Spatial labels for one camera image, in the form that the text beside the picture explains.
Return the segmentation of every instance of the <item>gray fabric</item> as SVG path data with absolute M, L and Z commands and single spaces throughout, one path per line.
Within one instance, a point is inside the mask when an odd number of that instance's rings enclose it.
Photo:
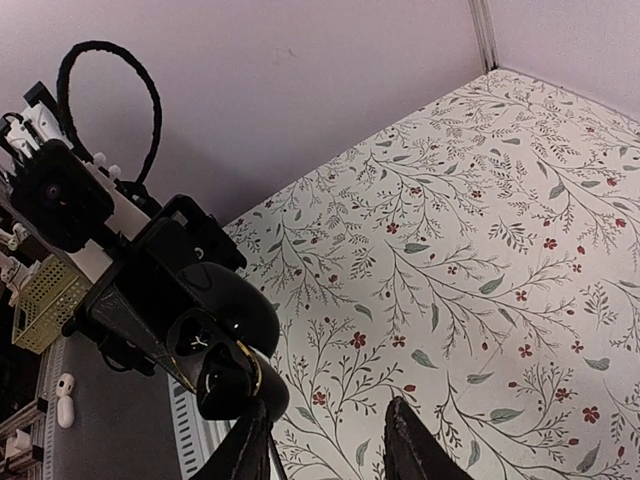
M 56 480 L 180 480 L 167 376 L 116 373 L 81 335 L 65 347 L 63 372 L 76 378 L 76 422 L 56 426 Z

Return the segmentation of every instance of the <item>mesh basket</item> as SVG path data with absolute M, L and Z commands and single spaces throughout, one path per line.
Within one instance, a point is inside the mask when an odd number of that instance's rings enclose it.
M 49 256 L 20 291 L 13 317 L 12 343 L 41 354 L 58 338 L 91 284 Z

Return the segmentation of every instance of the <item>floral patterned surface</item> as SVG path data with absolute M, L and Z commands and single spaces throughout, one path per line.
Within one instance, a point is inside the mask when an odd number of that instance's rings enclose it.
M 395 395 L 474 478 L 640 478 L 639 132 L 498 70 L 232 223 L 290 478 L 384 478 Z

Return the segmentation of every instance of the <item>white wall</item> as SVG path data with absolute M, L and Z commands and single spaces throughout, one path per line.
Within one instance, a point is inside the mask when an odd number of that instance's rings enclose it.
M 638 0 L 490 0 L 500 64 L 640 118 Z
M 4 0 L 0 111 L 37 80 L 53 91 L 89 39 L 126 46 L 156 81 L 152 193 L 190 193 L 222 221 L 482 73 L 467 0 Z M 85 54 L 71 106 L 88 148 L 134 177 L 151 109 L 133 71 Z

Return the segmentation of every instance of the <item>camera lens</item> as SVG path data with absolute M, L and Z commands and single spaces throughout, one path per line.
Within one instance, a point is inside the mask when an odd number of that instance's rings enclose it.
M 61 190 L 62 189 L 60 188 L 60 185 L 58 185 L 57 183 L 52 183 L 47 186 L 44 194 L 48 200 L 57 200 L 58 197 L 60 197 Z

